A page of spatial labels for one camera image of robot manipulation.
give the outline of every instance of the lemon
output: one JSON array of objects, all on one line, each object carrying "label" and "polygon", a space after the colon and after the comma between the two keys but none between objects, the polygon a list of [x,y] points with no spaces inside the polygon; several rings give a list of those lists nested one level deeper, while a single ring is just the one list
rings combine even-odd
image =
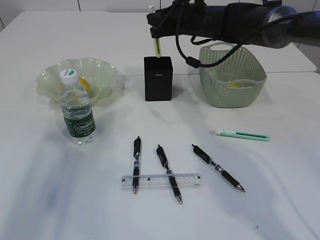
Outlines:
[{"label": "lemon", "polygon": [[88,83],[87,80],[85,80],[82,77],[78,77],[79,79],[79,83],[84,87],[84,89],[87,91],[87,93],[90,95],[91,94],[91,88],[90,88],[90,84]]},{"label": "lemon", "polygon": [[229,88],[242,88],[243,85],[241,84],[241,82],[237,82],[237,83],[231,83],[228,85]]}]

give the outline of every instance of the yellow object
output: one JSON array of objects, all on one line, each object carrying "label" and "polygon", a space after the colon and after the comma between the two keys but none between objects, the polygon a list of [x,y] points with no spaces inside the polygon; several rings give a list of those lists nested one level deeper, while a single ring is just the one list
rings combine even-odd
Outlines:
[{"label": "yellow object", "polygon": [[243,88],[243,85],[241,84],[241,82],[237,82],[237,83],[231,83],[228,85],[229,88]]},{"label": "yellow object", "polygon": [[82,77],[78,77],[79,83],[84,87],[84,89],[87,91],[87,93],[90,95],[91,94],[91,88],[90,84],[88,83],[87,80],[85,80]]},{"label": "yellow object", "polygon": [[154,50],[155,50],[155,56],[157,58],[161,58],[161,45],[160,45],[160,39],[159,38],[154,38]]}]

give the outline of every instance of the black pen holder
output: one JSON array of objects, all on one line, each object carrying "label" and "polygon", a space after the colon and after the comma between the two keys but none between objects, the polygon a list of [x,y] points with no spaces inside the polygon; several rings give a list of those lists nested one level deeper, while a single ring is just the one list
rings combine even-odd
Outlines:
[{"label": "black pen holder", "polygon": [[144,99],[170,101],[172,95],[173,67],[169,56],[144,58]]}]

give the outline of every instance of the bottle neck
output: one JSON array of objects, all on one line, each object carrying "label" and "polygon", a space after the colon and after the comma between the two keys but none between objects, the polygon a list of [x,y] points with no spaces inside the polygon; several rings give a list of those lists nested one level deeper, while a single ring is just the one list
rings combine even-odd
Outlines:
[{"label": "bottle neck", "polygon": [[71,83],[71,84],[62,83],[62,85],[63,85],[63,88],[64,88],[65,90],[75,89],[75,88],[77,88],[77,87],[79,86],[79,82],[76,81],[75,83]]}]

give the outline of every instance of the basket handle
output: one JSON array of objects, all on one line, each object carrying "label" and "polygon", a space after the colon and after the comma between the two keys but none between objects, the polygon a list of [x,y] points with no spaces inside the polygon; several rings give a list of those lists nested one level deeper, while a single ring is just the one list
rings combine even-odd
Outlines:
[{"label": "basket handle", "polygon": [[[263,83],[264,81],[257,82],[249,79],[239,79],[234,81],[227,81],[227,82],[220,82],[220,84],[224,85],[226,88],[229,89],[250,89],[255,87],[259,83]],[[237,87],[237,86],[229,86],[230,84],[252,84],[252,86],[245,86],[245,87]]]},{"label": "basket handle", "polygon": [[[215,47],[215,46],[221,46],[221,45],[225,45],[225,46],[229,46],[229,47],[231,47],[230,49],[217,49],[217,50],[212,50],[211,48],[212,47]],[[208,46],[208,48],[209,48],[209,50],[210,51],[230,51],[233,47],[234,47],[235,45],[234,44],[231,44],[231,43],[228,43],[228,42],[217,42],[217,43],[214,43],[214,44],[211,44],[211,45],[209,45]]]}]

